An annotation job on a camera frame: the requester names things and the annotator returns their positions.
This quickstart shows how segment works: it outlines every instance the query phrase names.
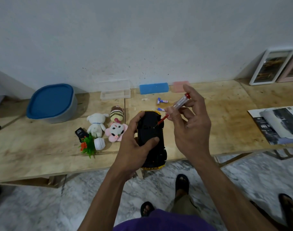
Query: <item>khaki shorts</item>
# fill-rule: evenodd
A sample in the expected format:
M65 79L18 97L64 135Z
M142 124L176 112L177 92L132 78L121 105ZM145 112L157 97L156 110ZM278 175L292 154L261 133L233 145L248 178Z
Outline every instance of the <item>khaki shorts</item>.
M194 202L189 195L180 195L176 197L174 199L174 205L170 212L183 215L201 215L200 211L194 205Z

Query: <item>toy car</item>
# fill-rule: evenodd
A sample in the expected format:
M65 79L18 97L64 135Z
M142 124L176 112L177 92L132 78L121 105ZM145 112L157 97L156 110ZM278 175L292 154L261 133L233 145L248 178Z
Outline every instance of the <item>toy car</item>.
M159 124L161 115L157 111L145 111L145 115L137 124L138 145L144 145L149 139L159 137L159 143L149 151L149 154L141 168L145 170L159 169L165 165L167 152L164 145L164 122Z

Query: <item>screwdriver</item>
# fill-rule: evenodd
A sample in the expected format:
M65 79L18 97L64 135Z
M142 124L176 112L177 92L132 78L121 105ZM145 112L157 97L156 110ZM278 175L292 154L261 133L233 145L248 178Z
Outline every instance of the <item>screwdriver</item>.
M190 99L190 95L188 93L185 93L184 96L179 99L176 104L173 106L174 108L176 109L179 109L181 108L185 103L186 101L188 101ZM166 116L164 116L158 123L156 126L154 126L153 128L155 129L155 127L157 127L159 124L161 124L167 117L169 116L169 114L166 114Z

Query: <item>pink plush toy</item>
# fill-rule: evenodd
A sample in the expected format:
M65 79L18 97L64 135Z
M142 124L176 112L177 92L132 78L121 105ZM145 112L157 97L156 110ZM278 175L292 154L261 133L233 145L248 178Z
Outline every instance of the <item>pink plush toy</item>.
M113 122L110 124L110 128L105 130L105 135L108 136L108 140L113 143L115 141L120 142L122 140L123 133L127 130L128 125Z

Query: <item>book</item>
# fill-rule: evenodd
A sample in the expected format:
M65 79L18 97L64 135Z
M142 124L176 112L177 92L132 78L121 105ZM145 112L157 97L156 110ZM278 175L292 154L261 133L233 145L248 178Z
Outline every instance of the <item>book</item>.
M293 143L293 106L248 112L271 145Z

